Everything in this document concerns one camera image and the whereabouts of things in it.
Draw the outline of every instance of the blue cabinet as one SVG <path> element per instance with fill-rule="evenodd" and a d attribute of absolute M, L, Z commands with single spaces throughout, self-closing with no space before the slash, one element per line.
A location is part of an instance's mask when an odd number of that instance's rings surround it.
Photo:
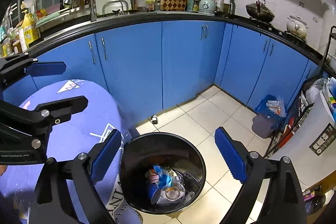
<path fill-rule="evenodd" d="M 304 82 L 305 80 L 307 80 L 308 77 L 310 77 L 310 76 L 313 74 L 313 72 L 316 70 L 316 68 L 317 68 L 317 65 L 316 65 L 314 62 L 312 62 L 311 60 L 308 60 L 306 69 L 305 69 L 305 71 L 304 71 L 304 73 L 303 73 L 303 75 L 302 75 L 302 77 L 301 77 L 301 81 L 300 81 L 299 85 L 297 86 L 297 88 L 296 88 L 296 90 L 295 90 L 295 92 L 294 92 L 294 94 L 293 94 L 293 96 L 292 96 L 292 99 L 291 99 L 291 100 L 289 101 L 289 103 L 287 104 L 287 107 L 290 107 L 290 106 L 292 105 L 292 103 L 293 103 L 293 101 L 295 100 L 297 94 L 298 94 L 298 93 L 300 92 L 300 90 L 301 90 L 301 87 L 302 87 L 302 85 L 303 85 L 303 82 Z"/>
<path fill-rule="evenodd" d="M 233 26 L 220 87 L 247 104 L 266 58 L 270 38 Z"/>
<path fill-rule="evenodd" d="M 255 109 L 268 94 L 290 102 L 306 69 L 308 59 L 290 47 L 271 39 L 263 69 L 247 105 Z"/>
<path fill-rule="evenodd" d="M 62 75 L 34 77 L 38 89 L 63 80 L 80 79 L 95 82 L 107 90 L 94 34 L 52 49 L 39 56 L 38 60 L 40 62 L 63 61 L 67 66 Z"/>
<path fill-rule="evenodd" d="M 214 83 L 223 22 L 162 23 L 163 108 L 194 97 Z"/>
<path fill-rule="evenodd" d="M 137 123 L 162 110 L 162 23 L 145 23 L 96 34 L 110 94 Z"/>
<path fill-rule="evenodd" d="M 19 106 L 29 96 L 37 92 L 37 87 L 30 75 L 22 78 L 20 81 L 11 85 L 8 89 L 4 90 L 4 101 L 12 105 Z"/>
<path fill-rule="evenodd" d="M 215 76 L 215 84 L 220 86 L 222 82 L 223 72 L 226 65 L 227 55 L 229 53 L 231 35 L 232 35 L 233 25 L 226 23 L 223 35 L 222 48 L 220 50 L 220 56 Z"/>

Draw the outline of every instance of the trash can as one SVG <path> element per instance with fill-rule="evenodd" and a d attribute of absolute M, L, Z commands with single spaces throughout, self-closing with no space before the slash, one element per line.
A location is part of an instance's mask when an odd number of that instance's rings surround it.
<path fill-rule="evenodd" d="M 194 192 L 188 202 L 168 206 L 152 205 L 148 198 L 146 172 L 159 165 L 182 175 L 185 195 Z M 206 177 L 204 160 L 197 148 L 186 139 L 163 132 L 141 135 L 124 147 L 120 168 L 121 188 L 130 206 L 148 214 L 166 215 L 181 211 L 201 193 Z"/>

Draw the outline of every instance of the kettle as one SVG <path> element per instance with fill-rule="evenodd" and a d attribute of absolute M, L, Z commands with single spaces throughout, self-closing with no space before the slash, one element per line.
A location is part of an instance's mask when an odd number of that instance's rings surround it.
<path fill-rule="evenodd" d="M 218 0 L 201 0 L 198 5 L 198 11 L 201 13 L 215 14 Z"/>

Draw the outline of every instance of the white pot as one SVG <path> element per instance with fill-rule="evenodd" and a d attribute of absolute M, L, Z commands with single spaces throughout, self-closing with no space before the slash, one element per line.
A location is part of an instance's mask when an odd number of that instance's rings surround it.
<path fill-rule="evenodd" d="M 287 18 L 289 19 L 287 22 L 287 31 L 305 39 L 308 29 L 307 23 L 299 17 L 289 16 Z"/>

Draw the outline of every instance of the kitchen counter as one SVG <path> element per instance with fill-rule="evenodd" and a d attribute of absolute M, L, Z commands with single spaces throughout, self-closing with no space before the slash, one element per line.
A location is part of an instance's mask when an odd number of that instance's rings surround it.
<path fill-rule="evenodd" d="M 64 26 L 62 24 L 57 26 L 59 30 L 45 38 L 39 39 L 35 45 L 28 49 L 31 57 L 38 57 L 41 54 L 58 47 L 67 42 L 73 41 L 86 35 L 94 34 L 97 32 L 124 27 L 128 25 L 158 22 L 158 21 L 174 21 L 174 20 L 200 20 L 200 21 L 221 21 L 228 22 L 234 25 L 245 27 L 253 31 L 271 37 L 301 53 L 315 64 L 319 64 L 322 55 L 315 51 L 307 44 L 301 42 L 299 39 L 290 35 L 285 35 L 278 30 L 269 29 L 264 24 L 258 24 L 253 19 L 248 19 L 240 16 L 235 18 L 215 17 L 203 14 L 195 14 L 191 12 L 149 12 L 149 13 L 133 13 L 120 16 L 111 16 L 98 18 L 95 22 L 85 21 L 72 26 Z M 328 67 L 325 66 L 325 71 L 330 75 L 336 74 Z"/>

